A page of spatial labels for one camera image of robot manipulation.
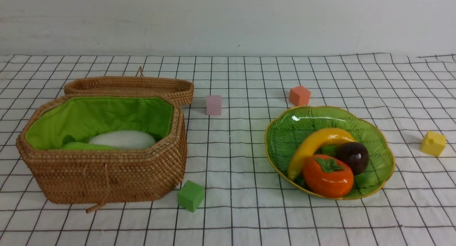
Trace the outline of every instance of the white wall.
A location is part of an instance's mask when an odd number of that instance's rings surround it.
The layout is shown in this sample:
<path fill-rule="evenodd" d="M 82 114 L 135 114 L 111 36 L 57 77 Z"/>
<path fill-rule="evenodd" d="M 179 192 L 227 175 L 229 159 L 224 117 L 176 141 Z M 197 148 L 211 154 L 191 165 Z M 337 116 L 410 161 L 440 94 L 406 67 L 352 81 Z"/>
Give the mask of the white wall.
<path fill-rule="evenodd" d="M 0 54 L 456 52 L 456 0 L 0 0 Z"/>

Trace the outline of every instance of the orange persimmon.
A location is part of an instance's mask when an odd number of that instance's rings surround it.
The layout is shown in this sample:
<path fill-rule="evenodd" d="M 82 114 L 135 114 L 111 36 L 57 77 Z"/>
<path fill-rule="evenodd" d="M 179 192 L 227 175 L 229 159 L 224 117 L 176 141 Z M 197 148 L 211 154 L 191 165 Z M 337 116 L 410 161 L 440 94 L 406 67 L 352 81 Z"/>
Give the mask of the orange persimmon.
<path fill-rule="evenodd" d="M 350 167 L 340 160 L 316 154 L 304 162 L 304 181 L 309 189 L 327 198 L 340 198 L 353 187 L 354 176 Z"/>

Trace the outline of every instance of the toy banana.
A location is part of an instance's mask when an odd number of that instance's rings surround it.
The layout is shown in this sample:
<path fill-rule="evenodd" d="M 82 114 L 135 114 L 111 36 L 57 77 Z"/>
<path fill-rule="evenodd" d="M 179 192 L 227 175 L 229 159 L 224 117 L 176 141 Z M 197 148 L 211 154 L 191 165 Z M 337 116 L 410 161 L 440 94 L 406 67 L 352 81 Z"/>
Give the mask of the toy banana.
<path fill-rule="evenodd" d="M 352 135 L 340 128 L 324 128 L 310 134 L 293 155 L 288 166 L 288 178 L 293 181 L 302 172 L 306 159 L 315 154 L 315 152 L 327 145 L 341 145 L 348 142 L 356 142 Z"/>

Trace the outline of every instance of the wicker basket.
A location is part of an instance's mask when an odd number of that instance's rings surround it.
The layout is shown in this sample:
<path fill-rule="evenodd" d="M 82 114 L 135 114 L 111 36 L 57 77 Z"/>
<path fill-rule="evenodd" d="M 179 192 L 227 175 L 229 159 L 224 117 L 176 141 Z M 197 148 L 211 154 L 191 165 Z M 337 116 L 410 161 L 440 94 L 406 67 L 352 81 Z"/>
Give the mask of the wicker basket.
<path fill-rule="evenodd" d="M 156 96 L 173 106 L 170 133 L 148 149 L 44 151 L 32 148 L 25 138 L 30 126 L 47 111 L 78 96 L 81 95 L 64 95 L 39 107 L 16 140 L 21 157 L 46 198 L 56 204 L 96 204 L 86 210 L 89 213 L 106 203 L 154 201 L 182 182 L 187 161 L 184 115 L 179 106 L 161 94 L 136 95 Z"/>
<path fill-rule="evenodd" d="M 189 105 L 193 100 L 194 85 L 182 79 L 145 77 L 140 66 L 135 76 L 101 76 L 77 79 L 65 85 L 65 94 L 91 93 L 157 95 L 169 97 L 177 105 Z"/>

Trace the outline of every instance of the green leaf-shaped plate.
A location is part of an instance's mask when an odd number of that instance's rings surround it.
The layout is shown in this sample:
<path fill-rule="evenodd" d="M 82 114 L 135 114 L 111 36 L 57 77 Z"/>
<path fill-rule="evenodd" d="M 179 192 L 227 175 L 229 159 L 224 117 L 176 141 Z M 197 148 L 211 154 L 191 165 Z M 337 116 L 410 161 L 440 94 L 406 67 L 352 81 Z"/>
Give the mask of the green leaf-shaped plate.
<path fill-rule="evenodd" d="M 360 199 L 378 192 L 391 177 L 395 167 L 394 155 L 388 148 L 385 137 L 371 123 L 332 106 L 291 108 L 269 123 L 264 140 L 266 156 L 275 171 L 301 191 L 324 198 L 309 191 L 302 176 L 295 181 L 288 179 L 287 169 L 301 142 L 314 131 L 328 127 L 350 132 L 369 152 L 367 170 L 355 176 L 355 185 L 350 193 L 337 199 Z"/>

